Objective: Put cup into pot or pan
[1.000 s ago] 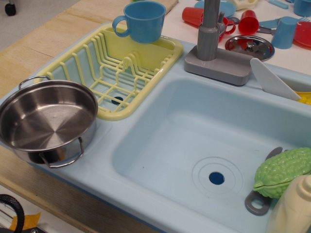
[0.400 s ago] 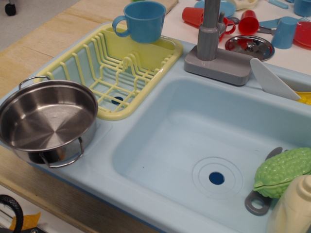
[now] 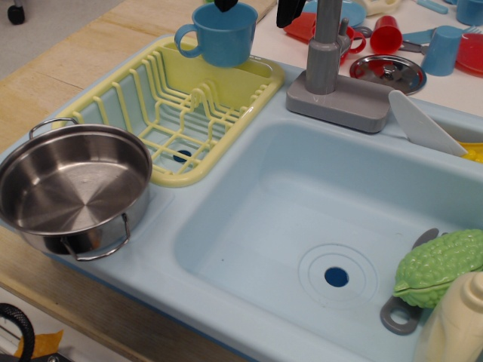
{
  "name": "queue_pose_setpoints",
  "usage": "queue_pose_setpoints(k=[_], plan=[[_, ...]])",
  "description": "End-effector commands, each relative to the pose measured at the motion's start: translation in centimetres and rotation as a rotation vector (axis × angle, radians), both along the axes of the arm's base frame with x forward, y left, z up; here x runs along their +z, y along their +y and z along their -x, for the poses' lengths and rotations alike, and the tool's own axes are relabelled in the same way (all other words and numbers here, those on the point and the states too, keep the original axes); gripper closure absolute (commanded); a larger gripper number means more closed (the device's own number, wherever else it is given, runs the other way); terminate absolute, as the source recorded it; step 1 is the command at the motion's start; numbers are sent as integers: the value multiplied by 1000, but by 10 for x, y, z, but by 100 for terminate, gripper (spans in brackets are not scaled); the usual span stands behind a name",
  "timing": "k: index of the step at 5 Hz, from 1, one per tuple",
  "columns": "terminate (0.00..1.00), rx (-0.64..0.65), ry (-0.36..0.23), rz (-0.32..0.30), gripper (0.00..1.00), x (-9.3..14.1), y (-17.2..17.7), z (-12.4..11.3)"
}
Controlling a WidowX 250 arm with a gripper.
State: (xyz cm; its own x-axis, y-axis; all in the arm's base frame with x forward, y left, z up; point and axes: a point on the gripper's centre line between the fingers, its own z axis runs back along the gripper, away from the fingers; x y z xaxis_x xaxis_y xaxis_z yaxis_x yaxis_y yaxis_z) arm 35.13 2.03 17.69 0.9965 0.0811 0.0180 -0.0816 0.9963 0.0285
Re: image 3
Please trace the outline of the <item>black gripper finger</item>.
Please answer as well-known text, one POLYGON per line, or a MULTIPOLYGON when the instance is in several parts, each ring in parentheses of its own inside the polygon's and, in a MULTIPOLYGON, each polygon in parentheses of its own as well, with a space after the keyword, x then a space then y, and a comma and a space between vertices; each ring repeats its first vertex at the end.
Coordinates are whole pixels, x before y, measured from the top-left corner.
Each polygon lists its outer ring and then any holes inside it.
POLYGON ((278 0, 276 25, 285 28, 297 19, 303 12, 305 0, 278 0))
POLYGON ((238 0, 214 0, 214 4, 222 13, 227 12, 234 8, 238 3, 238 0))

